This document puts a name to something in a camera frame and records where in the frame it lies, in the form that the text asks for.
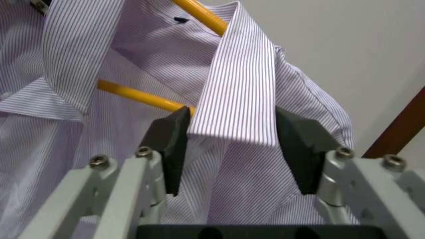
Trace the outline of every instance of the white wall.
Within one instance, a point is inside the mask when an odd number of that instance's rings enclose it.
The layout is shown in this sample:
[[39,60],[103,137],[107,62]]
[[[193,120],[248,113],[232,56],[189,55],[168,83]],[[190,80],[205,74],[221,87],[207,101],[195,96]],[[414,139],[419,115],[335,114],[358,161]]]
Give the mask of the white wall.
[[407,161],[407,168],[425,169],[425,128],[423,128],[398,154]]
[[358,155],[425,85],[425,0],[241,2],[287,60],[347,110]]

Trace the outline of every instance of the dress shirt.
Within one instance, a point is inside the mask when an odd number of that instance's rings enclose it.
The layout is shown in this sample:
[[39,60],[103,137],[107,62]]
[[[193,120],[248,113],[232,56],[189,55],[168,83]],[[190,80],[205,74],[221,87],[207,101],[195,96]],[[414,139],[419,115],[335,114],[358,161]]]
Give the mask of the dress shirt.
[[0,1],[0,238],[17,237],[69,170],[100,153],[121,165],[169,114],[97,90],[97,79],[197,107],[162,223],[322,223],[282,156],[274,108],[352,147],[347,114],[239,2],[210,10],[228,22],[222,37],[170,0],[55,0],[46,17]]

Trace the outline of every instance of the yellow hanger rod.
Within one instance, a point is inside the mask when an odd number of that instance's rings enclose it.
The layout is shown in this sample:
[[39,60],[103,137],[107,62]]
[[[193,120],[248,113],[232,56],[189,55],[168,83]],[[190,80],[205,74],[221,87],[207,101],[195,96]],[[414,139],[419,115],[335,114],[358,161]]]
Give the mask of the yellow hanger rod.
[[[171,112],[177,111],[181,107],[185,106],[184,104],[174,102],[169,99],[105,80],[98,81],[98,89]],[[195,107],[189,107],[189,109],[191,116],[193,116],[195,113]]]
[[[213,30],[219,36],[223,36],[227,29],[227,23],[213,12],[205,8],[197,0],[173,0],[173,2],[187,13],[192,15],[194,18],[202,22],[208,28]],[[98,81],[98,89],[171,112],[176,111],[184,106],[184,104],[106,80]],[[189,109],[191,116],[193,116],[195,113],[195,107],[189,107]]]
[[227,29],[227,23],[197,0],[173,0],[173,2],[219,36],[223,36]]

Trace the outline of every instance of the brown wooden trim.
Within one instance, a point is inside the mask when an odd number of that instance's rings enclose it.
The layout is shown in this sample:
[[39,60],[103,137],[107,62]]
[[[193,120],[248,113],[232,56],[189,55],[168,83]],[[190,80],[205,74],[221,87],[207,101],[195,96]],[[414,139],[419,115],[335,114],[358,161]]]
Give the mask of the brown wooden trim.
[[363,157],[379,158],[384,154],[398,154],[424,126],[425,88],[422,88]]

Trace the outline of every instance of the striped shirt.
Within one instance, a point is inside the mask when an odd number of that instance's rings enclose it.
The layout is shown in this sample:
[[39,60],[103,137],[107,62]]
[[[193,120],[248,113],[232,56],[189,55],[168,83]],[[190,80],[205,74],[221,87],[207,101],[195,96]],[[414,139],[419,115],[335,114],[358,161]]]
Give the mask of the striped shirt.
[[[46,17],[0,1],[0,238],[17,237],[69,170],[99,153],[122,164],[168,114],[97,79],[197,107],[163,223],[322,223],[282,156],[274,108],[352,147],[347,114],[239,2],[210,10],[228,22],[223,37],[170,0],[57,0]],[[95,220],[74,236],[88,238]]]

